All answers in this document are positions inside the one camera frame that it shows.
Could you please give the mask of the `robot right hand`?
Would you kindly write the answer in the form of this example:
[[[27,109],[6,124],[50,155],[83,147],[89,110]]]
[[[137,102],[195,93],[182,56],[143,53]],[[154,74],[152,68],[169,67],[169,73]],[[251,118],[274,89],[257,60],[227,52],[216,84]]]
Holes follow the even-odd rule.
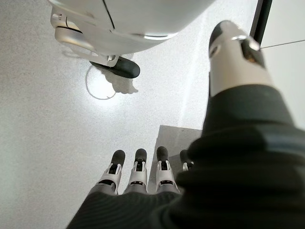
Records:
[[[296,128],[265,67],[260,45],[231,21],[209,42],[203,132],[172,174],[157,149],[156,193],[147,193],[147,154],[138,149],[129,184],[118,186],[117,150],[68,224],[70,229],[302,229],[305,133]]]

